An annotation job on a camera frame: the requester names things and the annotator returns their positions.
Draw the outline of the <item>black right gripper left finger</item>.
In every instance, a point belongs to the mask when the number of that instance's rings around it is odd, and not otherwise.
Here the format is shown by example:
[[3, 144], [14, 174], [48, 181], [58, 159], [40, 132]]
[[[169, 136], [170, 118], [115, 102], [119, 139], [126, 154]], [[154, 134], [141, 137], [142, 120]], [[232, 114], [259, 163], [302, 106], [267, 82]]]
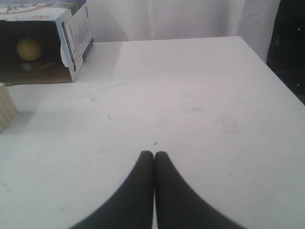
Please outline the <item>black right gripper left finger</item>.
[[154, 207], [154, 156], [142, 151], [116, 192], [73, 229], [150, 229]]

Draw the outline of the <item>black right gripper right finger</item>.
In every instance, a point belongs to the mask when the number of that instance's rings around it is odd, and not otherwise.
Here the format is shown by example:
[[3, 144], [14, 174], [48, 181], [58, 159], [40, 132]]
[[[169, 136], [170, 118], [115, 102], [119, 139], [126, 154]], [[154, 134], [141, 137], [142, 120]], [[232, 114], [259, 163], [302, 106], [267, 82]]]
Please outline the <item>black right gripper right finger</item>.
[[200, 198], [179, 174], [166, 152], [155, 154], [154, 175], [158, 228], [243, 228]]

